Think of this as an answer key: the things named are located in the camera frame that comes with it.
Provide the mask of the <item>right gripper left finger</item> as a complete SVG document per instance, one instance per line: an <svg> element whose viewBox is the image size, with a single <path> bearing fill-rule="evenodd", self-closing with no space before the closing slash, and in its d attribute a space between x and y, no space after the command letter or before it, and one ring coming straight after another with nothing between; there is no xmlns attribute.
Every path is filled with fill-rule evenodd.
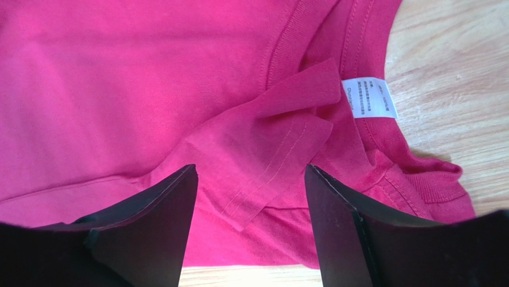
<svg viewBox="0 0 509 287"><path fill-rule="evenodd" d="M189 164L70 224L1 224L1 285L177 286L197 187Z"/></svg>

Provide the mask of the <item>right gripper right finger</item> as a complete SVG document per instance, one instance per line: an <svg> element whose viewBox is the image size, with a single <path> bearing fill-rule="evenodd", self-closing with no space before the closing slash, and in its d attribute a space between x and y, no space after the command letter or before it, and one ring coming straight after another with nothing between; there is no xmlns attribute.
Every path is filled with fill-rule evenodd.
<svg viewBox="0 0 509 287"><path fill-rule="evenodd" d="M317 166L306 196L324 286L507 286L508 211L454 224L409 215Z"/></svg>

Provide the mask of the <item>magenta t shirt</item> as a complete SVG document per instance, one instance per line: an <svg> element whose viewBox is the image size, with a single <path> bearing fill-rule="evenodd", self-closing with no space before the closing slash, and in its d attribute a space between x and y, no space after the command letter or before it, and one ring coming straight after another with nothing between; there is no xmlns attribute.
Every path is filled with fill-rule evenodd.
<svg viewBox="0 0 509 287"><path fill-rule="evenodd" d="M344 84L383 78L399 1L2 1L1 221L69 223L186 164L187 266L318 267L304 173L474 217L459 166L412 154Z"/></svg>

